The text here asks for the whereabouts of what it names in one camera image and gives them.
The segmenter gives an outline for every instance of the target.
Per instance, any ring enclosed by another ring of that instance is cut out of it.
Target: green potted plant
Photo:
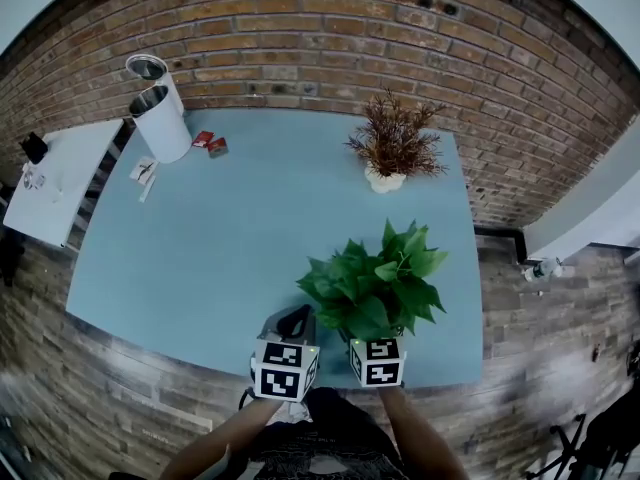
[[[311,271],[298,286],[320,304],[318,321],[343,337],[365,341],[392,338],[404,329],[414,334],[416,318],[435,323],[432,308],[445,312],[435,286],[423,280],[447,257],[425,245],[427,227],[415,221],[396,233],[387,220],[382,251],[370,256],[349,240],[328,261],[309,259]]]
[[[447,171],[438,160],[440,136],[422,132],[443,109],[425,104],[403,108],[389,89],[367,104],[367,123],[356,129],[346,146],[366,162],[364,175],[375,192],[397,190],[408,176],[438,176]]]

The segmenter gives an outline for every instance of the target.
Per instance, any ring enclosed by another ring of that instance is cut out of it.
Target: green leaf
[[[374,275],[376,268],[384,263],[384,258],[378,256],[368,256],[364,259],[364,273]]]
[[[443,313],[446,313],[445,309],[442,307],[442,302],[440,302],[440,294],[438,293],[438,289],[432,284],[425,283],[424,281],[422,282],[425,284],[425,287],[426,287],[425,293],[428,294],[427,298],[431,301],[429,302],[429,304],[437,307]]]
[[[413,235],[410,235],[409,240],[404,245],[404,253],[406,256],[424,251],[425,242],[427,239],[427,227],[421,227]]]
[[[335,281],[338,279],[344,279],[345,277],[355,277],[358,274],[358,269],[356,267],[357,265],[353,265],[348,258],[338,256],[331,260],[331,263],[327,268],[327,274]]]
[[[435,286],[425,283],[422,279],[408,276],[402,281],[394,280],[391,282],[393,292],[398,296],[406,309],[420,317],[433,322],[431,308],[436,306],[442,309],[438,290]]]
[[[398,274],[398,262],[390,261],[384,265],[380,265],[375,269],[376,275],[383,281],[392,281]]]
[[[347,246],[344,248],[344,252],[342,253],[345,256],[357,256],[360,258],[367,257],[367,250],[364,248],[362,243],[357,244],[353,240],[349,239]]]
[[[341,256],[342,261],[346,262],[349,268],[349,275],[354,277],[366,272],[366,257],[360,256]]]
[[[354,311],[351,311],[345,318],[344,325],[351,334],[361,340],[377,340],[394,335],[386,320],[384,306],[377,297],[368,297],[364,305],[361,304]]]
[[[418,231],[418,226],[416,225],[416,219],[413,219],[413,221],[411,222],[411,224],[409,224],[409,229],[407,229],[407,235],[411,236],[411,235],[413,235],[416,231]]]
[[[402,250],[404,249],[404,244],[406,242],[407,234],[399,233],[391,239],[391,241],[378,256],[384,258],[386,261],[399,261],[402,259],[400,257],[400,252],[402,252]]]
[[[406,307],[402,307],[400,310],[400,314],[398,315],[398,319],[393,324],[396,327],[403,327],[405,329],[409,329],[411,334],[416,335],[415,325],[416,325],[416,315],[412,314]]]
[[[314,274],[322,274],[326,272],[328,264],[324,261],[309,258],[309,264],[311,265],[311,272]]]
[[[358,298],[358,281],[355,277],[345,277],[336,281],[334,286],[349,297],[351,302],[355,302]]]
[[[318,290],[316,290],[313,282],[313,274],[311,272],[309,272],[302,279],[298,279],[296,283],[298,284],[300,289],[303,292],[307,293],[312,299],[317,300],[320,303],[324,302],[324,297],[318,293]]]
[[[358,310],[371,319],[376,327],[389,327],[387,310],[382,301],[375,295],[369,295],[366,299],[362,300],[358,304]]]
[[[344,319],[337,311],[320,310],[315,312],[315,316],[327,329],[340,329],[344,324]]]
[[[382,248],[385,249],[395,236],[396,232],[393,229],[391,222],[389,222],[389,219],[387,219],[384,225],[384,234],[382,235]]]
[[[383,329],[381,327],[371,326],[370,320],[361,314],[350,314],[346,318],[344,326],[356,338],[365,341],[389,338],[393,334],[389,328]]]
[[[426,277],[435,272],[448,255],[435,249],[415,253],[409,258],[411,272],[416,277]]]
[[[383,281],[378,276],[367,275],[358,276],[356,282],[358,283],[358,297],[363,298],[370,295]]]
[[[317,277],[313,281],[313,286],[325,299],[339,299],[343,297],[342,292],[326,277]]]

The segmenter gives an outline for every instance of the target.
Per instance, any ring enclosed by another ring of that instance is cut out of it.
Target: baseboard
[[[527,245],[524,234],[519,229],[489,228],[485,226],[473,226],[476,235],[495,236],[498,238],[511,238],[516,247],[516,261],[520,265],[537,265],[538,261],[527,259]]]
[[[640,251],[637,247],[629,247],[626,245],[601,244],[599,242],[591,242],[587,247],[599,247],[600,249],[617,249],[627,254],[633,254]]]

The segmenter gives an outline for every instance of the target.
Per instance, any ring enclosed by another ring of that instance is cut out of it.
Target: wood-patterned floor
[[[569,277],[535,285],[509,241],[478,238],[478,251],[483,380],[412,396],[472,478],[519,478],[553,447],[550,424],[593,417],[628,387],[636,283],[611,249],[587,248],[569,262]],[[0,296],[0,413],[32,450],[25,478],[105,479],[115,470],[155,478],[236,410],[247,380],[141,350],[65,314],[72,268],[70,257],[28,243],[14,288]],[[388,429],[374,393],[348,397]]]

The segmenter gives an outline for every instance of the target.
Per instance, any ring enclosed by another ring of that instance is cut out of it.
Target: bottle
[[[524,278],[531,282],[536,279],[548,279],[551,276],[561,277],[564,269],[558,258],[547,258],[534,267],[524,271]]]

